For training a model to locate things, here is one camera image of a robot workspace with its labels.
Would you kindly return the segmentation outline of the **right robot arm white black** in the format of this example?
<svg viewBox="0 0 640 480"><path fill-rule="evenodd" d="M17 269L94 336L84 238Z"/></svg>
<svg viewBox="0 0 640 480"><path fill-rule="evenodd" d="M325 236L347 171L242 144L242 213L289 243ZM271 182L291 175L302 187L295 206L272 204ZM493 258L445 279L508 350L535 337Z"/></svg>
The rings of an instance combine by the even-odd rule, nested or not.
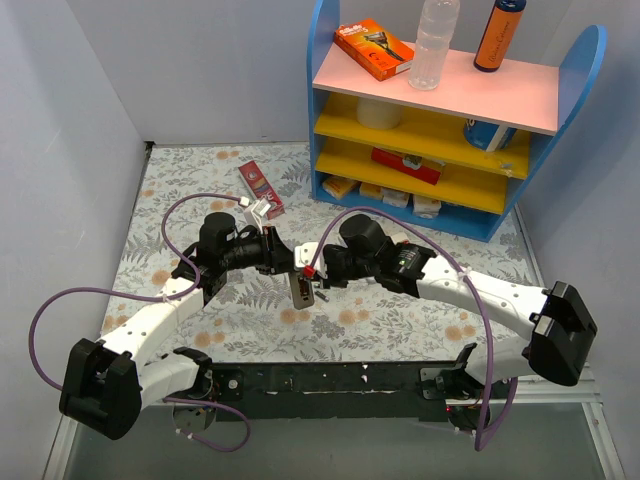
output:
<svg viewBox="0 0 640 480"><path fill-rule="evenodd" d="M444 375L445 387L471 398L521 376L566 387L579 382L597 326L572 285L523 286L465 270L432 248L387 235L364 214L344 221L339 235L339 245L297 248L296 264L306 277L336 287L372 278L391 292L484 315L514 332L505 341L468 348L453 373Z"/></svg>

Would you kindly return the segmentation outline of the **grey remote control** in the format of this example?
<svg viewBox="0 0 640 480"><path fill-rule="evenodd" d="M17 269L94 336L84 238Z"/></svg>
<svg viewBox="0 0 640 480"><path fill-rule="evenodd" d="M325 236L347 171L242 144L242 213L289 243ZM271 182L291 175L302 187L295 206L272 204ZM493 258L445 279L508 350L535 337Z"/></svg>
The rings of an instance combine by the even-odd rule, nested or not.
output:
<svg viewBox="0 0 640 480"><path fill-rule="evenodd" d="M300 271L290 272L288 278L294 308L304 310L312 307L315 299L311 280Z"/></svg>

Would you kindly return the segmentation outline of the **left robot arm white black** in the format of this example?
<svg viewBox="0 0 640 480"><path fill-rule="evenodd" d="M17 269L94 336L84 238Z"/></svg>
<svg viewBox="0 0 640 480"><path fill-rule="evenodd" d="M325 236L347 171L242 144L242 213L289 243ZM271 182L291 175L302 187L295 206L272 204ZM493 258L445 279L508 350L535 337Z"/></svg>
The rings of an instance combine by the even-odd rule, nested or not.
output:
<svg viewBox="0 0 640 480"><path fill-rule="evenodd" d="M265 275L302 269L273 227L237 230L233 216L208 215L197 242L188 247L153 303L96 341L82 339L69 354L60 412L116 440L147 406L174 393L205 398L214 387L210 358L181 347L161 360L162 343L200 312L226 284L233 270L255 268Z"/></svg>

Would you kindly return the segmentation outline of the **AAA battery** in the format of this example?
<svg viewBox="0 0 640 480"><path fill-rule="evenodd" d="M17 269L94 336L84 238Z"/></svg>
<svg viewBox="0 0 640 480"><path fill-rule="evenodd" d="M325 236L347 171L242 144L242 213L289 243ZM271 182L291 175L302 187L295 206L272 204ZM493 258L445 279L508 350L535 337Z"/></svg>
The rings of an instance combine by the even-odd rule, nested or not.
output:
<svg viewBox="0 0 640 480"><path fill-rule="evenodd" d="M321 293L321 292L319 292L319 291L318 291L318 292L316 292L316 296L317 296L318 298L320 298L321 300L323 300L324 302L329 302L329 301L330 301L330 299L329 299L329 297L328 297L328 296L326 296L325 294L323 294L323 293Z"/></svg>
<svg viewBox="0 0 640 480"><path fill-rule="evenodd" d="M306 280L302 277L298 278L298 287L299 287L299 294L302 298L306 298L308 296L308 288L306 286Z"/></svg>

